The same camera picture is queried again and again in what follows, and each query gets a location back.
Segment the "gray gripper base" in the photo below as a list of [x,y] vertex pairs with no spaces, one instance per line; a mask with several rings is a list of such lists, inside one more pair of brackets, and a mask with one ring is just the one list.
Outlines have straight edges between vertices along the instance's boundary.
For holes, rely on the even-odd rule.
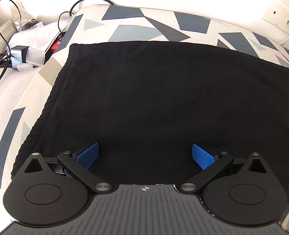
[[75,219],[50,228],[12,223],[2,235],[287,235],[280,225],[242,228],[211,215],[192,194],[172,185],[120,185],[96,195]]

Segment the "black fabric bag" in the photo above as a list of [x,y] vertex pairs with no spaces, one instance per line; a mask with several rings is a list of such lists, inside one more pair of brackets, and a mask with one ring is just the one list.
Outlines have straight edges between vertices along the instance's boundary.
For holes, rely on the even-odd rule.
[[184,182],[201,171],[194,143],[235,157],[260,152],[289,200],[289,69],[202,44],[72,44],[12,176],[32,152],[95,142],[89,170],[113,184]]

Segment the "black cable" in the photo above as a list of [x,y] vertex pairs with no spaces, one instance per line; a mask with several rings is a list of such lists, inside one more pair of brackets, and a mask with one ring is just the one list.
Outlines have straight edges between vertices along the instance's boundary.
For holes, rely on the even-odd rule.
[[61,16],[64,14],[64,13],[68,13],[69,11],[64,11],[61,13],[61,15],[59,15],[59,20],[57,21],[57,27],[59,29],[59,33],[62,34],[62,30],[59,28],[59,21],[61,19]]
[[[9,0],[9,1],[11,1],[11,2],[16,6],[16,8],[17,8],[17,10],[18,10],[18,12],[19,12],[20,23],[21,23],[21,22],[22,22],[22,15],[21,15],[21,13],[20,13],[20,10],[19,10],[18,6],[16,5],[16,3],[15,3],[14,1],[12,1],[12,0]],[[2,73],[1,73],[1,75],[0,75],[0,80],[1,80],[2,77],[4,76],[5,72],[6,72],[7,68],[9,67],[9,62],[10,62],[10,59],[11,59],[12,55],[11,55],[11,47],[9,46],[7,40],[4,38],[4,36],[1,34],[1,32],[0,32],[0,36],[1,36],[2,39],[5,41],[5,43],[6,43],[7,47],[8,47],[8,54],[7,54],[7,53],[4,53],[4,52],[3,52],[3,53],[0,53],[0,56],[2,56],[2,55],[5,55],[5,56],[6,56],[6,62],[5,62],[5,64],[4,64],[4,69],[3,69],[3,71],[2,71]]]
[[[82,2],[82,1],[84,1],[84,0],[79,0],[78,2],[76,2],[76,3],[72,6],[72,8],[70,9],[70,12],[69,12],[69,16],[70,16],[70,17],[71,17],[71,13],[72,13],[73,9],[75,8],[75,6],[76,6],[78,3]],[[108,2],[110,5],[114,5],[114,3],[113,3],[112,1],[110,1],[110,0],[102,0],[102,1],[106,1],[106,2]]]

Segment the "blue gripper pad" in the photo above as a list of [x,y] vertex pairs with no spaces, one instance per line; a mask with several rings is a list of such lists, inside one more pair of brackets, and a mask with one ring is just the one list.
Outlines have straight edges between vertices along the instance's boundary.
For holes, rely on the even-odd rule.
[[86,150],[82,151],[76,156],[76,162],[88,169],[97,160],[98,157],[99,145],[94,143],[92,146],[88,147]]
[[193,144],[192,146],[192,158],[202,169],[206,169],[215,162],[215,156],[211,155],[197,144]]

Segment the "power outlet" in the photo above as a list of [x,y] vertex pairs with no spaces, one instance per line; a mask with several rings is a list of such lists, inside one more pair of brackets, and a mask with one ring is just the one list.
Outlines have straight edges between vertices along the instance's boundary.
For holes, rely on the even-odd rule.
[[263,18],[289,34],[289,10],[280,3],[271,0]]

